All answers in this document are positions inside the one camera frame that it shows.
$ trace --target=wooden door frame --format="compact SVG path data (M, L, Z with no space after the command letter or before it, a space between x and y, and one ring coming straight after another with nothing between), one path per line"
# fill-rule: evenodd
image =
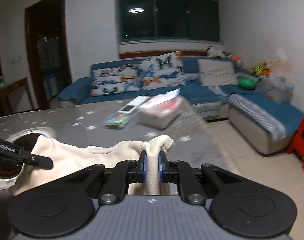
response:
M32 44L32 33L31 33L31 12L30 9L33 5L25 9L25 42L28 56L28 64L31 75L31 80L35 92L35 96L39 105L39 109L49 109L49 103L47 100L47 96L45 93L43 81L42 81L42 72L40 69L40 65L37 64L39 62L39 57L33 52L34 44ZM72 83L70 67L69 67L69 59L68 59L68 51L67 51L67 42L66 42L66 33L65 33L65 0L60 0L60 11L61 11L61 31L63 35L63 46L64 46L64 55L63 55L63 67L66 69L68 73L69 83Z

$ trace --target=round black pad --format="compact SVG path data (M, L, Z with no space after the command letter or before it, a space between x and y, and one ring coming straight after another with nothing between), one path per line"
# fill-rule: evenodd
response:
M30 203L30 210L42 217L55 216L65 210L67 201L57 195L43 195Z
M254 182L227 184L212 200L214 221L232 234L272 238L288 234L297 216L287 195Z
M71 233L92 217L92 199L83 192L40 195L29 190L13 198L7 216L16 233L50 238Z

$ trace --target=blue sofa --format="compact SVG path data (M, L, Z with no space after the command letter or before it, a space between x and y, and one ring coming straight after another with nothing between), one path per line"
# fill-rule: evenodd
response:
M117 68L126 64L136 64L141 62L140 59L130 59L130 60L119 60L112 62L105 62L94 64L90 67L90 77L84 77L78 79L73 84L69 85L62 92L59 93L58 98L61 101L61 106L68 105L80 105L96 102L105 102L113 100L123 100L131 99L141 95L155 96L158 94L166 93L176 88L180 88L180 95L185 97L191 105L198 105L197 109L200 113L203 113L203 116L206 115L218 117L221 105L225 104L228 100L228 96L216 95L211 92L206 87L201 86L198 81L198 59L207 59L207 60L223 60L229 61L229 59L208 59L206 57L183 57L184 71L187 75L187 84L180 87L165 87L152 90L140 90L134 92L126 92L121 94L106 95L106 96L91 96L91 81L93 77L93 70L102 69L102 68ZM238 70L236 65L234 65L236 71L245 71ZM234 90L235 86L225 86L226 90ZM227 113L225 115L219 116L219 118L228 117Z
M221 86L221 90L224 93L214 94L207 87L201 86L198 80L198 59L229 61L229 59L183 57L182 61L184 64L184 71L186 73L186 85L96 97L91 96L93 70L117 68L126 64L136 64L144 59L119 60L94 64L90 68L90 77L78 79L59 93L58 98L60 99L60 105L71 106L123 100L135 98L140 95L155 96L157 94L166 93L176 88L180 88L180 95L185 97L202 117L207 120L229 118L229 121L239 130L240 133L243 134L245 138L247 138L259 153L268 155L285 148L289 144L295 130L299 127L300 121L303 118L303 113L300 110L290 104L279 105L256 90L244 90L233 85ZM236 73L248 74L247 70L237 68L234 63L233 65ZM274 118L282 122L288 130L287 137L280 141L273 142L271 140L271 136L263 127L258 125L253 119L239 109L229 105L228 98L232 94L241 94L243 97L254 102Z

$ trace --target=stuffed toy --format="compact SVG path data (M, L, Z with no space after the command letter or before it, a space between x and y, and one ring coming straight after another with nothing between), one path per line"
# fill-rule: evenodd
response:
M226 57L233 60L238 67L243 67L243 59L239 55L234 53L227 53Z
M251 73L257 76L264 76L271 73L270 68L268 67L266 62L263 62L251 69Z
M220 49L215 49L213 46L207 48L208 57L226 58L225 53Z

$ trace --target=white cushion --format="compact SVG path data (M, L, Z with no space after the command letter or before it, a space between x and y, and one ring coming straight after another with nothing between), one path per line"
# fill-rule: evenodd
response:
M144 60L138 70L144 90L185 85L180 51Z
M202 86L236 85L233 63L223 60L199 59L199 79Z
M136 65L93 70L91 95L103 96L130 91L139 91L139 77Z

